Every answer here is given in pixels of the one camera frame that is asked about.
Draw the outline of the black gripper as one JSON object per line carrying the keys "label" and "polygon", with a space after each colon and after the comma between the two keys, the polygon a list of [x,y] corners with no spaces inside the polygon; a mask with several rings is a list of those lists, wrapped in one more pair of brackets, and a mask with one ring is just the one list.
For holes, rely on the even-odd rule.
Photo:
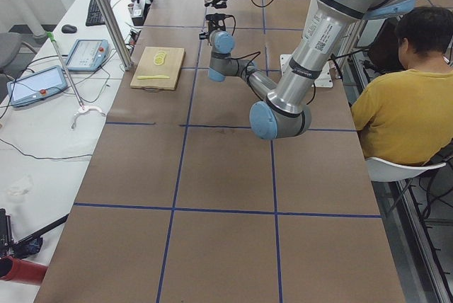
{"label": "black gripper", "polygon": [[[214,0],[211,3],[207,3],[204,0],[205,7],[212,7],[215,9],[223,9],[227,7],[227,2],[225,0]],[[211,13],[205,16],[205,20],[207,22],[208,32],[203,32],[199,34],[200,40],[208,40],[209,36],[215,30],[226,30],[225,19],[227,15],[224,13]]]}

